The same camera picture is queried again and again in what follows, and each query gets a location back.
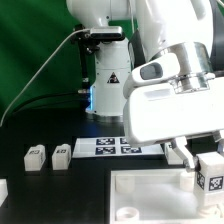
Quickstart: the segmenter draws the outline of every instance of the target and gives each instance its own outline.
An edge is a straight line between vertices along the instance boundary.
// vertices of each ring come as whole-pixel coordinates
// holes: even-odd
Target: cable
[[[133,16],[133,10],[132,10],[132,5],[131,5],[131,0],[129,2],[129,9],[130,9],[130,14],[131,14],[131,27],[132,27],[132,33],[135,32],[135,25],[134,25],[134,16]]]
[[[38,105],[38,106],[34,106],[34,107],[30,107],[30,108],[24,108],[22,110],[18,110],[16,111],[13,115],[16,115],[17,113],[20,113],[24,110],[27,110],[27,109],[37,109],[37,108],[42,108],[42,107],[49,107],[49,106],[54,106],[54,105],[59,105],[59,104],[64,104],[64,103],[71,103],[71,102],[74,102],[74,101],[86,101],[88,102],[87,99],[73,99],[73,100],[66,100],[66,101],[60,101],[60,102],[55,102],[55,103],[47,103],[47,104],[42,104],[42,105]]]
[[[224,3],[221,0],[216,0],[223,8],[224,8]]]
[[[61,47],[75,34],[88,31],[89,29],[83,29],[78,30],[73,33],[71,33],[68,37],[62,41],[62,43],[56,48],[56,50],[53,52],[53,54],[45,61],[45,63],[40,67],[40,69],[35,73],[35,75],[31,78],[31,80],[25,85],[25,87],[21,90],[21,92],[13,99],[13,101],[9,104],[9,106],[6,108],[5,112],[2,115],[0,127],[2,127],[5,116],[7,115],[8,111],[11,109],[11,107],[14,105],[14,103],[22,96],[22,94],[27,90],[27,88],[31,85],[31,83],[36,79],[36,77],[39,75],[39,73],[43,70],[43,68],[48,64],[48,62],[57,54],[57,52],[61,49]]]
[[[51,93],[51,94],[45,94],[45,95],[41,95],[41,96],[36,96],[32,99],[26,100],[23,103],[21,103],[20,105],[18,105],[16,108],[13,109],[12,113],[16,113],[17,111],[20,111],[23,107],[38,101],[38,100],[42,100],[42,99],[46,99],[46,98],[53,98],[53,97],[63,97],[63,96],[69,96],[69,95],[85,95],[88,96],[88,94],[79,94],[77,91],[75,92],[66,92],[66,93]]]

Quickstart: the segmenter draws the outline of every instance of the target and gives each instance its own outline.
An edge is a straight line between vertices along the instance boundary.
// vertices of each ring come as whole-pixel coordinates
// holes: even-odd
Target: white cube with marker
[[[68,144],[57,146],[52,155],[53,170],[68,169],[70,161],[71,161],[71,146]]]
[[[26,171],[41,170],[45,159],[46,154],[45,154],[45,147],[43,145],[37,145],[31,147],[24,157],[25,170]]]

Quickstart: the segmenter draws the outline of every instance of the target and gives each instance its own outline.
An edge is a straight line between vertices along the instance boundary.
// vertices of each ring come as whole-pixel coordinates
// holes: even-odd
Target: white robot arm
[[[129,3],[135,9],[134,0],[67,0],[72,16],[85,28],[95,28],[103,37],[113,32],[108,23],[112,20],[129,19]],[[87,116],[101,122],[123,120],[123,107],[126,99],[123,86],[131,73],[128,40],[101,41],[95,53],[96,80],[90,88],[91,102],[86,109]]]
[[[74,17],[91,28],[108,26],[114,18],[129,18],[128,2],[67,0],[67,5]],[[195,195],[202,210],[223,202],[224,158],[218,153],[199,154],[193,158],[185,147],[186,139],[207,135],[213,135],[216,142],[224,145],[224,107],[221,103],[224,78],[215,79],[209,58],[213,43],[210,1],[130,2],[136,12],[145,63],[128,75],[129,65],[123,66],[125,61],[130,60],[127,51],[116,52],[119,45],[111,45],[112,48],[101,46],[101,53],[96,55],[96,73],[109,73],[103,76],[106,78],[96,79],[93,85],[98,89],[93,100],[98,103],[95,110],[101,116],[119,114],[111,113],[118,108],[118,100],[111,104],[112,107],[103,103],[109,99],[104,97],[108,93],[109,97],[120,99],[122,103],[117,111],[125,104],[123,122],[129,144],[136,147],[171,142],[173,150],[185,161],[188,171],[200,170],[196,173]],[[116,64],[117,70],[109,61]],[[119,74],[121,85],[105,84],[113,72]],[[126,103],[120,97],[122,89]]]

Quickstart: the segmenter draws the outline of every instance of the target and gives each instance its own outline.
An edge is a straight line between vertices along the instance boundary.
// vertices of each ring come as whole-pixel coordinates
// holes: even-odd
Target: white box
[[[0,180],[0,206],[5,201],[7,195],[8,195],[7,182],[5,179],[2,179]]]
[[[41,170],[43,163],[46,159],[45,147],[43,145],[37,145],[31,147],[24,157],[25,170],[26,171],[38,171]]]
[[[66,170],[71,161],[71,146],[63,144],[57,146],[52,155],[53,170]]]
[[[224,218],[201,218],[198,201],[193,192],[180,187],[181,174],[185,169],[122,170],[111,172],[110,224],[223,224]],[[132,193],[116,189],[117,176],[135,178]],[[117,213],[130,221],[120,221]]]

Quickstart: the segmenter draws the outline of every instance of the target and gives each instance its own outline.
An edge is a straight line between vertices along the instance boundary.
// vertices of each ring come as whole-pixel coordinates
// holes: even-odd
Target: green backdrop
[[[0,116],[78,23],[69,14],[65,0],[0,0]],[[117,24],[130,37],[130,21]],[[93,57],[87,60],[93,81]],[[68,42],[18,103],[37,95],[80,87],[78,46]]]

